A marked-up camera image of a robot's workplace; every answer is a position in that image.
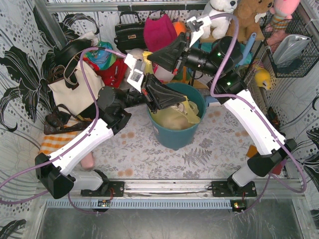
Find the yellow plastic trash bag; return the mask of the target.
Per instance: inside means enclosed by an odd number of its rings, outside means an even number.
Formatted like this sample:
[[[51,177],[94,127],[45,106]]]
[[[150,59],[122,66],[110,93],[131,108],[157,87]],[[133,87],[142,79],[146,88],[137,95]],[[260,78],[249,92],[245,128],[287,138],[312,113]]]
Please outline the yellow plastic trash bag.
[[[150,109],[148,111],[157,124],[172,130],[186,129],[200,122],[197,104],[190,101],[187,96],[186,101],[182,103],[158,110],[156,113],[152,113]]]

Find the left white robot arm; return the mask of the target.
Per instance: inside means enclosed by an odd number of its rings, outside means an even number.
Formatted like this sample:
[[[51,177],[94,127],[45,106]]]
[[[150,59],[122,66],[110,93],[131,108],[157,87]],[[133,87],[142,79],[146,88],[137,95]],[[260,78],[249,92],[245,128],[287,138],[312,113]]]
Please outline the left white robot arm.
[[[36,176],[54,199],[80,190],[85,196],[112,193],[110,180],[100,170],[74,172],[74,167],[93,149],[120,132],[131,118],[126,108],[146,104],[155,113],[186,100],[186,96],[161,83],[153,74],[140,75],[140,91],[122,91],[109,86],[98,92],[97,116],[92,123],[61,149],[36,156]]]

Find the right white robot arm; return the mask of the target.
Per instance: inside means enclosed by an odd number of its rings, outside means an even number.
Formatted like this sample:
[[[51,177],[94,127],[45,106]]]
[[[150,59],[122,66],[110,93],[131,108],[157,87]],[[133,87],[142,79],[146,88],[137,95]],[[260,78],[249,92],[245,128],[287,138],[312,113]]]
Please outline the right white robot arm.
[[[227,179],[226,189],[231,195],[238,195],[255,178],[270,174],[297,146],[293,139],[285,139],[271,125],[245,83],[232,71],[242,58],[234,37],[223,37],[206,52],[192,47],[183,33],[172,44],[147,57],[167,70],[185,66],[212,75],[211,95],[236,116],[253,139],[257,154]]]

